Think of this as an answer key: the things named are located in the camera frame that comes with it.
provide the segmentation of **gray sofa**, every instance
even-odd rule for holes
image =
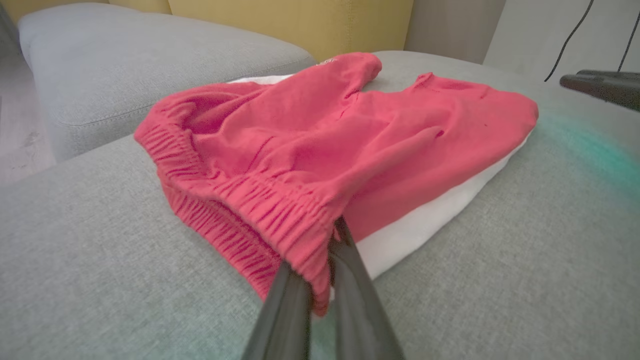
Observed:
[[[133,133],[174,92],[316,64],[264,35],[109,4],[41,10],[19,31],[58,162]]]
[[[529,141],[375,285],[408,359],[640,357],[640,119],[464,61],[376,53],[538,102]],[[261,303],[168,207],[131,136],[0,188],[1,359],[239,359]],[[312,326],[332,359],[335,319]]]

